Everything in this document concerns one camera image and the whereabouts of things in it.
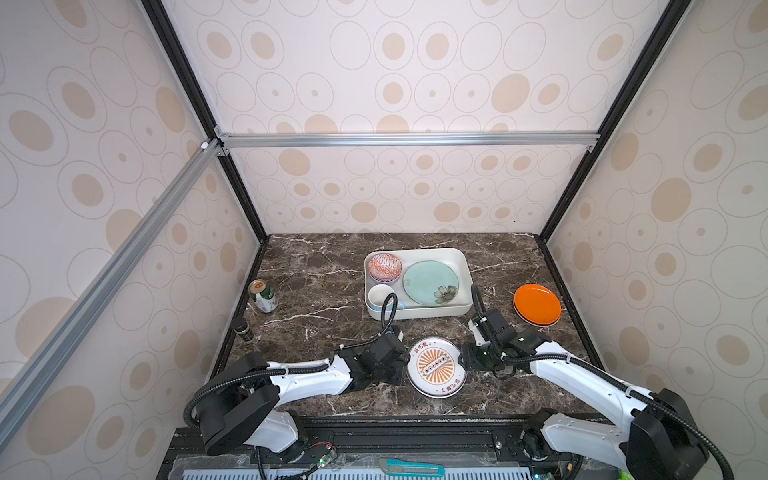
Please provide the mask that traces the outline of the white plastic bin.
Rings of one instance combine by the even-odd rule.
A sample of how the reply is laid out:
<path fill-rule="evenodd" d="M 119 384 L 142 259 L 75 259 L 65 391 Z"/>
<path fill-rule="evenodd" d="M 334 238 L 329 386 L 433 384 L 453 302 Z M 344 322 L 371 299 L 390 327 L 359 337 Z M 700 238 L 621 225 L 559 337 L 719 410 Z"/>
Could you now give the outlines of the white plastic bin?
<path fill-rule="evenodd" d="M 473 305 L 471 297 L 471 286 L 473 280 L 469 270 L 467 259 L 460 250 L 455 248 L 436 248 L 436 249 L 410 249 L 410 250 L 396 250 L 396 251 L 379 251 L 368 254 L 364 261 L 365 267 L 365 290 L 364 301 L 369 316 L 378 320 L 381 316 L 381 312 L 375 312 L 370 310 L 367 306 L 367 293 L 372 286 L 377 283 L 371 279 L 368 274 L 366 263 L 367 261 L 377 253 L 392 253 L 400 258 L 403 265 L 403 272 L 400 278 L 387 285 L 391 286 L 395 290 L 395 294 L 399 301 L 401 301 L 405 307 L 402 310 L 396 311 L 395 318 L 397 320 L 412 320 L 412 319 L 426 319 L 426 318 L 440 318 L 440 317 L 452 317 L 460 316 L 467 313 Z M 439 261 L 448 265 L 457 275 L 459 279 L 459 292 L 453 301 L 446 305 L 436 307 L 425 307 L 417 304 L 411 300 L 403 289 L 403 276 L 405 271 L 413 264 L 421 261 Z"/>

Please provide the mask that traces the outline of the light blue ceramic mug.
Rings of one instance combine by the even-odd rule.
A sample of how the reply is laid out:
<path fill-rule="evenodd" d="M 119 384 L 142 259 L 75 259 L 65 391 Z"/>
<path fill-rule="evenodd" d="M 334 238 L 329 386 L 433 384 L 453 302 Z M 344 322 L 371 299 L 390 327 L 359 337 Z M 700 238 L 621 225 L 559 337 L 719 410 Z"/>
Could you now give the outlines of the light blue ceramic mug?
<path fill-rule="evenodd" d="M 387 284 L 376 284 L 372 286 L 367 293 L 368 308 L 375 312 L 381 312 L 383 307 L 385 307 L 387 312 L 390 312 L 393 308 L 402 310 L 405 305 L 401 301 L 396 300 L 395 302 L 386 302 L 387 297 L 394 293 L 395 290 Z"/>

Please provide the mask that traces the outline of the red patterned bowl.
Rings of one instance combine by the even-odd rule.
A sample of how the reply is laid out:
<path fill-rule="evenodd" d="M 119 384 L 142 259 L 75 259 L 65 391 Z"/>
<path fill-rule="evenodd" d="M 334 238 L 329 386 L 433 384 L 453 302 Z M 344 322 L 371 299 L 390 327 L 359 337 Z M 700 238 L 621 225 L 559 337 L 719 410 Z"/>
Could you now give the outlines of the red patterned bowl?
<path fill-rule="evenodd" d="M 373 255 L 367 261 L 366 268 L 373 281 L 386 284 L 397 281 L 403 272 L 400 258 L 385 252 Z"/>

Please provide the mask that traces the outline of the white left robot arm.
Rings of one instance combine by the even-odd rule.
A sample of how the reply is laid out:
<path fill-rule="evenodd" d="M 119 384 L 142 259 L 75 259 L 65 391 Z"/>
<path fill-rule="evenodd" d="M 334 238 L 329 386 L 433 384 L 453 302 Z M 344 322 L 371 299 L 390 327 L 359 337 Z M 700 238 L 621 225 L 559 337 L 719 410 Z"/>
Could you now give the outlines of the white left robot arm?
<path fill-rule="evenodd" d="M 410 355 L 401 329 L 393 325 L 397 309 L 397 295 L 388 294 L 380 311 L 381 330 L 367 340 L 337 346 L 327 359 L 280 364 L 265 361 L 259 352 L 246 355 L 194 393 L 183 410 L 186 425 L 200 431 L 209 456 L 244 445 L 266 449 L 284 462 L 298 460 L 309 437 L 299 416 L 282 406 L 402 384 Z"/>

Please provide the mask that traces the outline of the mint green flower plate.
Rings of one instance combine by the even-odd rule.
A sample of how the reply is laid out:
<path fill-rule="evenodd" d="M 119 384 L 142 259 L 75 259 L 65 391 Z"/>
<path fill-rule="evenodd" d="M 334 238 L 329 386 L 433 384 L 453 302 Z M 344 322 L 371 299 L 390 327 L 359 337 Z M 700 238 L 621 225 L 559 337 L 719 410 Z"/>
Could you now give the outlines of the mint green flower plate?
<path fill-rule="evenodd" d="M 411 265 L 403 276 L 403 289 L 408 297 L 425 307 L 450 303 L 459 292 L 459 279 L 446 264 L 421 261 Z"/>

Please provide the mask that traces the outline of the white orange sunburst plate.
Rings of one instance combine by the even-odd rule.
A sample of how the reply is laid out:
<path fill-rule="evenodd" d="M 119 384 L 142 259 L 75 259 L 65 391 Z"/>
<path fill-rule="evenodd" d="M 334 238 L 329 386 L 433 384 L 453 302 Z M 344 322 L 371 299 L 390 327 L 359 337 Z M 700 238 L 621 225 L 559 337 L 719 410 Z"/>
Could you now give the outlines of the white orange sunburst plate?
<path fill-rule="evenodd" d="M 459 363 L 460 350 L 441 337 L 418 340 L 409 351 L 407 377 L 420 394 L 445 399 L 456 395 L 465 385 L 467 373 Z"/>

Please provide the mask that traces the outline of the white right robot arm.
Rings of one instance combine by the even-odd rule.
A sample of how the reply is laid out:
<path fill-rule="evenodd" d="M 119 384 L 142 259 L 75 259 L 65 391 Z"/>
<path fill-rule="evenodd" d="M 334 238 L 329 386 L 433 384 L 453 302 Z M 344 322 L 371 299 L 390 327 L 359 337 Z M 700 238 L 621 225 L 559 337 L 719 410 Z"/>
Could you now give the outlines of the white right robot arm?
<path fill-rule="evenodd" d="M 653 392 L 627 383 L 578 358 L 544 333 L 516 330 L 471 288 L 474 336 L 459 362 L 467 371 L 511 369 L 549 381 L 605 417 L 593 422 L 543 408 L 518 439 L 532 461 L 575 454 L 629 473 L 635 479 L 693 479 L 714 460 L 725 479 L 734 471 L 723 452 L 696 425 L 687 403 L 669 389 Z"/>

